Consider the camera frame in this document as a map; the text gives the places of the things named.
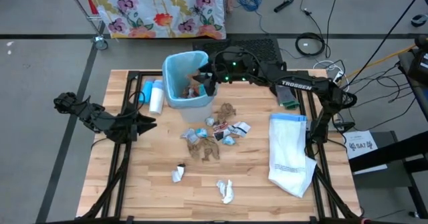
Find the gray floor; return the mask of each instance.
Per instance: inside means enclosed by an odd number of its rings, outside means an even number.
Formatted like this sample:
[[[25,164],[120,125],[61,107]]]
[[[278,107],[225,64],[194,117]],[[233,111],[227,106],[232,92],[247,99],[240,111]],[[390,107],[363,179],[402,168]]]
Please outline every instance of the gray floor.
[[[325,31],[333,0],[305,0],[307,7],[321,29]],[[281,0],[263,0],[259,12],[262,26],[270,33],[302,33],[315,31],[314,24],[298,9],[300,0],[278,14],[273,8]],[[331,19],[331,33],[386,33],[411,0],[337,0]],[[414,28],[409,19],[424,13],[427,4],[417,0],[394,33],[424,33],[428,25]],[[92,29],[72,0],[0,0],[0,34],[25,33],[92,33]],[[228,16],[228,33],[261,33],[259,17],[241,7]],[[280,47],[298,56],[294,39],[279,39]],[[342,59],[346,72],[362,67],[380,43],[379,39],[331,39],[331,60]],[[377,54],[380,59],[412,44],[412,39],[388,40]],[[172,53],[191,50],[191,40],[109,40],[110,47],[97,53],[86,96],[93,102],[102,102],[111,69],[159,69]],[[52,100],[65,91],[77,92],[91,48],[88,40],[1,40],[0,90],[2,116],[6,120],[1,131],[3,151],[0,152],[0,223],[33,223],[37,217],[47,182],[51,175],[68,116],[53,109]],[[283,59],[291,68],[311,68],[316,60],[294,60],[286,52]],[[368,76],[388,69],[397,59],[363,73]],[[404,83],[403,78],[396,78]],[[392,92],[373,84],[358,93],[361,102]],[[392,116],[402,113],[413,95],[388,104],[381,100],[353,111],[356,126],[370,128]],[[400,139],[427,129],[418,105],[413,105],[406,116],[375,128],[374,131],[394,130]],[[76,213],[82,189],[90,145],[94,134],[81,124],[76,125],[66,157],[60,183],[54,197],[48,221],[72,219]],[[424,183],[427,173],[415,175],[428,202]],[[383,221],[428,223],[412,219],[407,211],[414,209],[406,189],[358,188],[361,206],[370,218],[401,211]]]

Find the wooden tabletop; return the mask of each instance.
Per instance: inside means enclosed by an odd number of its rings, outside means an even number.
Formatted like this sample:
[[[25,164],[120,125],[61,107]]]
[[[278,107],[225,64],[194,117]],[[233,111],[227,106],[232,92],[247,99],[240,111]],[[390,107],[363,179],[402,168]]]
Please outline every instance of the wooden tabletop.
[[[314,76],[326,75],[325,70],[309,72]],[[110,74],[103,106],[112,114],[119,113],[121,109],[127,74],[127,70],[113,70]],[[319,112],[321,106],[316,96],[315,100]],[[165,102],[162,115],[153,116],[158,126],[132,144],[122,219],[133,215],[136,220],[307,221],[309,216],[318,216],[312,185],[300,199],[268,180],[270,114],[299,114],[299,111],[285,111],[277,105],[268,88],[245,82],[221,85],[214,99],[213,111],[216,112],[225,102],[237,110],[237,116],[228,122],[246,122],[251,130],[245,138],[237,139],[236,146],[219,143],[221,159],[211,157],[209,162],[193,160],[186,141],[180,139],[186,129],[206,127],[205,124],[183,122],[179,111],[169,108]],[[141,113],[150,116],[148,105],[142,107]],[[96,140],[101,138],[104,136],[96,136]],[[342,142],[337,133],[330,133],[329,138]],[[77,216],[87,212],[106,187],[113,146],[113,142],[103,140],[93,148]],[[345,149],[332,143],[326,143],[325,149],[334,188],[359,215],[360,205]],[[186,164],[184,177],[181,182],[173,183],[171,171],[182,162]],[[224,205],[216,182],[228,179],[233,181],[235,198]],[[323,187],[322,194],[324,209],[329,216]],[[110,215],[114,204],[110,205]]]

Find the white bottle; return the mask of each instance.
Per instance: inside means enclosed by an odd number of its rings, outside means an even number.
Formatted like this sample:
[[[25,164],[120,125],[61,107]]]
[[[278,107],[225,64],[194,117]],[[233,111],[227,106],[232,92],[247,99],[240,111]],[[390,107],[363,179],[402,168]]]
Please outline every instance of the white bottle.
[[[163,91],[163,81],[154,81],[152,87],[152,95],[150,97],[150,107],[148,108],[148,111],[151,114],[162,114],[164,96],[165,94]]]

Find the light blue trash bin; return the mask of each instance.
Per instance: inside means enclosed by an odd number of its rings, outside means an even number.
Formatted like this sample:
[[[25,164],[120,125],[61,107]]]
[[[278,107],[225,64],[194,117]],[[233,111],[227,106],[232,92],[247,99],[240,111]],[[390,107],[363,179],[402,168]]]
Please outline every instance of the light blue trash bin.
[[[203,51],[190,51],[170,55],[162,66],[165,84],[165,98],[171,108],[180,111],[186,122],[204,122],[213,112],[214,96],[206,94],[196,98],[184,99],[183,90],[189,86],[189,74],[195,73],[208,62],[208,55]]]

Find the floral fabric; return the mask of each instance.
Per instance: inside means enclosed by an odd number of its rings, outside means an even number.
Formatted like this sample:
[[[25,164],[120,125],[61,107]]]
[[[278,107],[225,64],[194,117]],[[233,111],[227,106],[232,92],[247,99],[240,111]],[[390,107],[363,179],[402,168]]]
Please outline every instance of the floral fabric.
[[[225,39],[223,0],[92,0],[113,38]]]

